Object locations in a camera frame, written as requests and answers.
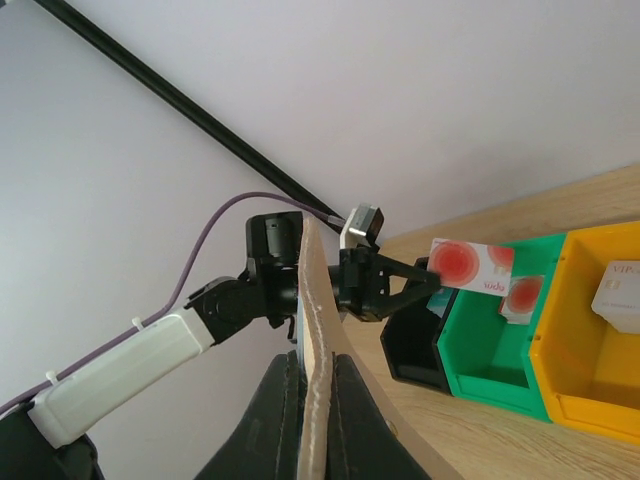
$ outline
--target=green bin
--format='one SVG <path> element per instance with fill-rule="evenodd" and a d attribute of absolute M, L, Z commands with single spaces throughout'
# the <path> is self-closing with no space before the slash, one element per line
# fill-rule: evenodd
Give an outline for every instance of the green bin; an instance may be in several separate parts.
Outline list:
<path fill-rule="evenodd" d="M 498 313 L 502 297 L 460 291 L 438 341 L 451 393 L 549 422 L 529 347 L 566 234 L 503 244 L 515 248 L 514 277 L 544 275 L 529 325 Z"/>

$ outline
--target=robotic arm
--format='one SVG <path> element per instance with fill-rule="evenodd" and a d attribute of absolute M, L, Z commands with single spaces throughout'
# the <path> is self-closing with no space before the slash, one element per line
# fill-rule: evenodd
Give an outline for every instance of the robotic arm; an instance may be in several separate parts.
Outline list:
<path fill-rule="evenodd" d="M 382 223 L 379 209 L 364 204 L 354 209 L 340 237 L 340 262 L 329 267 L 338 308 L 366 322 L 380 321 L 440 288 L 436 274 L 377 253 Z M 238 278 L 213 280 L 149 326 L 134 320 L 139 331 L 132 337 L 59 382 L 52 376 L 52 386 L 0 420 L 0 476 L 35 478 L 33 461 L 24 461 L 35 456 L 46 459 L 42 465 L 51 464 L 46 478 L 101 478 L 95 448 L 85 436 L 98 420 L 256 318 L 266 317 L 273 328 L 289 320 L 293 339 L 301 238 L 300 212 L 249 219 L 247 264 Z M 422 285 L 391 295 L 394 275 Z"/>

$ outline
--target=wooden table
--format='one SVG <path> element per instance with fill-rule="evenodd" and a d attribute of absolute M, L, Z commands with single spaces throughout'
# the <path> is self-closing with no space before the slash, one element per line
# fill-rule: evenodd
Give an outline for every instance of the wooden table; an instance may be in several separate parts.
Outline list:
<path fill-rule="evenodd" d="M 434 237 L 499 243 L 638 219 L 640 164 L 393 238 L 381 253 L 413 264 Z M 396 382 L 380 346 L 384 323 L 344 326 L 394 405 L 465 478 L 640 479 L 640 447 Z"/>

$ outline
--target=black pole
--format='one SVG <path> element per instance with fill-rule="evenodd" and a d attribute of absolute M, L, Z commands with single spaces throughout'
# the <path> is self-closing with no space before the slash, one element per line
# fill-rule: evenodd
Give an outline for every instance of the black pole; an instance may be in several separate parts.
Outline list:
<path fill-rule="evenodd" d="M 340 217 L 318 197 L 276 167 L 264 155 L 212 117 L 206 110 L 171 85 L 67 2 L 63 0 L 35 0 L 35 2 L 120 65 L 285 194 L 329 215 Z M 340 231 L 340 228 L 335 225 L 329 224 L 329 226 L 337 232 Z"/>

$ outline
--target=wall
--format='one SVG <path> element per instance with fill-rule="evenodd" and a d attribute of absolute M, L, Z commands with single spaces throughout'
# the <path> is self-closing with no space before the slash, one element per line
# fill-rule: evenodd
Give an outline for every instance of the wall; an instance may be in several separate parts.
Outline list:
<path fill-rule="evenodd" d="M 0 45 L 4 403 L 164 305 L 213 211 L 274 189 L 35 4 L 2 8 Z M 233 207 L 185 295 L 238 274 L 244 222 L 281 208 Z M 99 422 L 106 477 L 193 478 L 291 348 L 285 337 L 256 321 Z"/>
<path fill-rule="evenodd" d="M 387 235 L 638 160 L 640 4 L 71 2 Z M 154 311 L 211 211 L 270 186 L 27 0 L 0 11 L 0 397 Z M 185 292 L 241 268 L 238 206 Z M 109 479 L 191 478 L 288 348 L 257 322 L 91 431 Z"/>

